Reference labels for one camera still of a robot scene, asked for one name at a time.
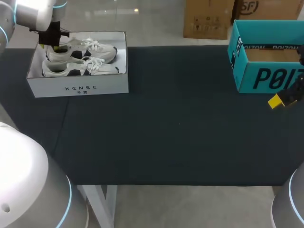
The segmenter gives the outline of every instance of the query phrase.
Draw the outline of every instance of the black table surface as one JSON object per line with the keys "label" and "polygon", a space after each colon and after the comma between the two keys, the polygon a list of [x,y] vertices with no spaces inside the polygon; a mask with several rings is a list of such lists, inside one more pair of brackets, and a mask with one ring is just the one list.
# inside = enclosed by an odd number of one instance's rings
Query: black table surface
{"label": "black table surface", "polygon": [[2,56],[0,102],[75,184],[281,185],[304,161],[304,103],[239,94],[227,46],[130,47],[128,94],[69,98],[33,97],[31,55]]}

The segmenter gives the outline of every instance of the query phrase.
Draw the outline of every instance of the brown cardboard box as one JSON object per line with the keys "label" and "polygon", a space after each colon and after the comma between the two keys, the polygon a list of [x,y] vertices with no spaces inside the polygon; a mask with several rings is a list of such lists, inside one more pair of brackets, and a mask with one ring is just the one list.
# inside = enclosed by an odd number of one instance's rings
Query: brown cardboard box
{"label": "brown cardboard box", "polygon": [[237,0],[239,20],[297,20],[304,0]]}
{"label": "brown cardboard box", "polygon": [[184,37],[227,39],[234,0],[186,0]]}
{"label": "brown cardboard box", "polygon": [[296,50],[289,49],[245,49],[249,61],[255,62],[298,62]]}

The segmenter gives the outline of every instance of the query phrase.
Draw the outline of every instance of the gray floor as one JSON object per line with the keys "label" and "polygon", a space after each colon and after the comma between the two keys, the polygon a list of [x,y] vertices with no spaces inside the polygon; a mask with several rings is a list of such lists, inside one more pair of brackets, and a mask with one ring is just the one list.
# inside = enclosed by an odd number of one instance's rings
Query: gray floor
{"label": "gray floor", "polygon": [[271,187],[119,186],[115,228],[271,228]]}
{"label": "gray floor", "polygon": [[[69,0],[62,27],[70,31],[123,30],[129,46],[228,43],[183,38],[184,2]],[[9,48],[35,48],[37,40],[37,34],[17,26]],[[1,105],[0,121],[13,125]],[[119,186],[115,226],[270,228],[273,197],[271,187]]]}

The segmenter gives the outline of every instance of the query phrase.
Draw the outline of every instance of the teal cardboard box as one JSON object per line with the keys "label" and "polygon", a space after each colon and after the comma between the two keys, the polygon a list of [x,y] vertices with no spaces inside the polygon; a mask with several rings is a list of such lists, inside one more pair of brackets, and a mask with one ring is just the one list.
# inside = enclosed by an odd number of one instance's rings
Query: teal cardboard box
{"label": "teal cardboard box", "polygon": [[246,48],[297,49],[303,44],[304,21],[235,20],[228,55],[237,90],[240,93],[275,94],[288,88],[304,72],[299,61],[248,61]]}

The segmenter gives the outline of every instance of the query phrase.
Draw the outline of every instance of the sneaker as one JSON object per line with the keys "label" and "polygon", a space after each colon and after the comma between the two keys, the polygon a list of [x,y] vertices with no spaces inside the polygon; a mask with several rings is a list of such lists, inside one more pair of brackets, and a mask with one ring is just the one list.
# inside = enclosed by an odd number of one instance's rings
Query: sneaker
{"label": "sneaker", "polygon": [[47,47],[47,59],[51,62],[68,61],[71,57],[76,59],[95,57],[104,59],[104,63],[110,63],[116,58],[116,55],[116,47],[100,44],[90,38],[84,40],[72,38],[69,42],[61,44],[56,50],[51,46]]}
{"label": "sneaker", "polygon": [[79,59],[76,62],[73,61],[74,59],[72,58],[64,62],[49,62],[44,60],[42,63],[42,75],[44,77],[66,77],[119,73],[117,67],[104,63],[103,59],[89,57],[88,60]]}

